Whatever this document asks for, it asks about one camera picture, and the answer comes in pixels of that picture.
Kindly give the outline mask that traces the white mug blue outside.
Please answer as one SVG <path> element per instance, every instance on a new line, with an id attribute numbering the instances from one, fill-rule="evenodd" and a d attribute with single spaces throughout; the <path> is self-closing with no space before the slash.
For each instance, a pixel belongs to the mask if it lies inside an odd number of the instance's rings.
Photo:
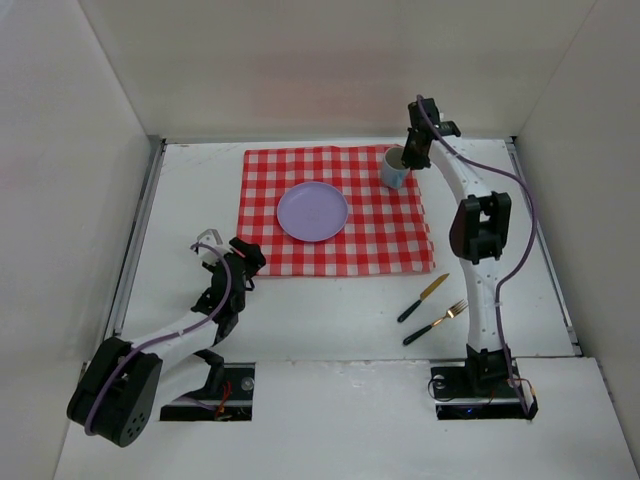
<path id="1" fill-rule="evenodd" d="M 387 149 L 382 157 L 380 179 L 390 189 L 399 190 L 409 173 L 409 169 L 402 162 L 403 152 L 403 148 L 393 146 Z"/>

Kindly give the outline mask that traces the red white checkered cloth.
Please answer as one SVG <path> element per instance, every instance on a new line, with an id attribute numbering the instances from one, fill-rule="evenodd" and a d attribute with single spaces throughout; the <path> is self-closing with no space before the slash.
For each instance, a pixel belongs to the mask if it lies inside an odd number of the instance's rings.
<path id="1" fill-rule="evenodd" d="M 434 246 L 417 180 L 401 189 L 380 180 L 386 145 L 251 149 L 243 161 L 237 237 L 260 246 L 263 276 L 346 277 L 429 273 Z M 346 198 L 344 228 L 323 242 L 285 233 L 277 205 L 290 188 L 324 182 Z"/>

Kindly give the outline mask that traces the lilac round plate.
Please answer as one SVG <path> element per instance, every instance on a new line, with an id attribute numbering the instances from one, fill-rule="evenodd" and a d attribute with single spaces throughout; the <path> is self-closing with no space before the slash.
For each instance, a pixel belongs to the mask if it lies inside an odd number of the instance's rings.
<path id="1" fill-rule="evenodd" d="M 309 181 L 284 193 L 278 202 L 276 217 L 290 237 L 316 243 L 333 238 L 344 228 L 349 205 L 336 187 Z"/>

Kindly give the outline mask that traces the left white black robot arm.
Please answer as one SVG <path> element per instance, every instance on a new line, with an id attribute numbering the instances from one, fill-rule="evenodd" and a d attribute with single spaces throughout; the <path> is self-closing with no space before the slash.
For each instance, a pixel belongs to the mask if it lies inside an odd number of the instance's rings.
<path id="1" fill-rule="evenodd" d="M 228 249 L 192 245 L 210 284 L 188 313 L 133 340 L 104 340 L 68 403 L 67 418 L 89 436 L 124 448 L 148 423 L 246 421 L 252 414 L 255 367 L 232 364 L 214 352 L 236 327 L 266 259 L 238 237 Z"/>

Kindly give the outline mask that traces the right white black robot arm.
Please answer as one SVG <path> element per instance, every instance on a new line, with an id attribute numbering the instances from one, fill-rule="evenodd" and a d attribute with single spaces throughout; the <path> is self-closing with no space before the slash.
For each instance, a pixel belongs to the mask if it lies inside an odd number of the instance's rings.
<path id="1" fill-rule="evenodd" d="M 401 156 L 412 170 L 436 166 L 457 202 L 449 245 L 463 269 L 469 311 L 466 359 L 458 390 L 485 396 L 508 375 L 508 360 L 496 308 L 498 261 L 507 241 L 511 198 L 489 189 L 469 160 L 446 136 L 460 136 L 453 122 L 443 122 L 431 98 L 419 96 L 408 105 L 410 127 Z"/>

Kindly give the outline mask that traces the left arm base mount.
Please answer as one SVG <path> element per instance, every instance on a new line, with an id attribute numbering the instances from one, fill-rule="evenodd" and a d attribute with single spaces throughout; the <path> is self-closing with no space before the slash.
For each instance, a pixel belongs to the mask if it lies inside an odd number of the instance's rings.
<path id="1" fill-rule="evenodd" d="M 248 422 L 252 420 L 256 365 L 226 363 L 203 388 L 160 410 L 161 422 Z"/>

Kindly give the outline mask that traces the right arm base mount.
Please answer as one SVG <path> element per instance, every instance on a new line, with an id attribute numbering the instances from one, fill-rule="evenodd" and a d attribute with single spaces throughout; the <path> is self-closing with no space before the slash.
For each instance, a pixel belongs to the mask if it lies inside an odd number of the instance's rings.
<path id="1" fill-rule="evenodd" d="M 539 411 L 535 389 L 517 368 L 513 380 L 491 381 L 480 389 L 472 386 L 461 362 L 437 362 L 430 373 L 427 388 L 438 420 L 531 421 Z"/>

